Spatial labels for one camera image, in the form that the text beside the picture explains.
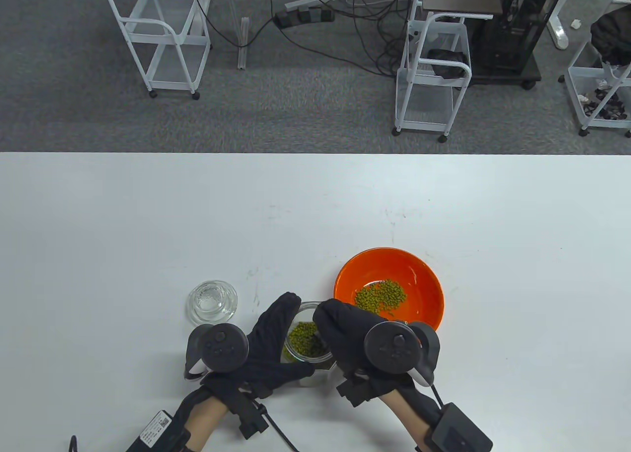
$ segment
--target black strap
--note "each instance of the black strap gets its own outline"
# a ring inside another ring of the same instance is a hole
[[[252,402],[253,396],[243,393],[235,387],[232,380],[222,377],[214,377],[209,381],[202,380],[202,387],[209,396],[219,399],[232,414],[239,416],[241,425],[239,430],[244,438],[249,439],[257,432],[263,432],[269,427],[261,412]],[[268,391],[257,391],[265,395]]]
[[[344,383],[338,386],[337,390],[340,396],[347,398],[354,408],[374,398],[370,383],[357,376],[347,378]]]
[[[187,395],[182,400],[182,403],[180,404],[180,407],[178,407],[175,414],[173,414],[173,422],[176,423],[179,427],[184,427],[195,405],[203,403],[211,396],[212,393],[204,387],[201,387],[199,389],[196,389],[192,393],[189,393],[189,395]]]
[[[403,396],[412,410],[426,422],[432,429],[440,421],[440,408],[432,398],[419,393],[414,387],[398,387],[397,391]]]

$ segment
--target power strip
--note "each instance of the power strip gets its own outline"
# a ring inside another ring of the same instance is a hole
[[[298,8],[302,6],[321,6],[322,2],[326,3],[330,0],[296,0],[291,1],[289,3],[284,4],[284,10],[286,12],[291,12],[292,10],[298,10]]]

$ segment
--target black glove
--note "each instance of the black glove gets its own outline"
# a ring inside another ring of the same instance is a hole
[[[371,386],[368,399],[390,393],[399,385],[414,387],[412,377],[407,373],[385,373],[366,357],[363,339],[373,326],[386,321],[383,317],[337,299],[328,299],[315,310],[314,321],[344,375],[349,379],[356,375],[368,376]]]
[[[392,375],[378,370],[366,357],[364,337],[373,326],[385,320],[337,299],[324,301],[315,310],[318,332],[349,379],[338,391],[357,406],[396,389],[412,409],[434,427],[440,418],[439,407],[432,398],[417,392],[412,377],[407,373]]]
[[[292,292],[275,300],[247,336],[250,348],[245,363],[229,373],[209,373],[201,384],[220,400],[224,394],[232,394],[240,387],[251,389],[257,398],[264,398],[287,382],[313,375],[313,364],[280,362],[282,346],[298,308],[300,297]]]

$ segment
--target floor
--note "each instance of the floor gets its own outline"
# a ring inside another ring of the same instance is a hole
[[[115,1],[126,13],[136,0]],[[286,1],[274,0],[275,11]],[[106,0],[0,0],[0,150],[631,154],[620,130],[579,137],[557,83],[606,1],[570,0],[563,23],[578,18],[585,26],[570,30],[566,51],[543,35],[535,53],[543,82],[529,92],[471,88],[440,145],[431,134],[391,136],[393,80],[302,51],[273,26],[248,50],[246,71],[236,69],[236,50],[212,34],[201,99],[163,91],[153,100]],[[270,16],[269,0],[237,0],[237,8],[254,30]],[[210,18],[229,34],[227,10],[226,0],[213,0]],[[357,23],[371,53],[383,48],[374,24]],[[371,67],[351,19],[287,35]],[[146,62],[149,50],[140,55]]]

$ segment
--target caster wheel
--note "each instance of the caster wheel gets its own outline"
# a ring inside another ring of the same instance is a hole
[[[535,85],[536,85],[536,81],[534,80],[525,80],[521,83],[521,87],[522,89],[524,89],[525,91],[530,91],[530,89],[534,89]]]

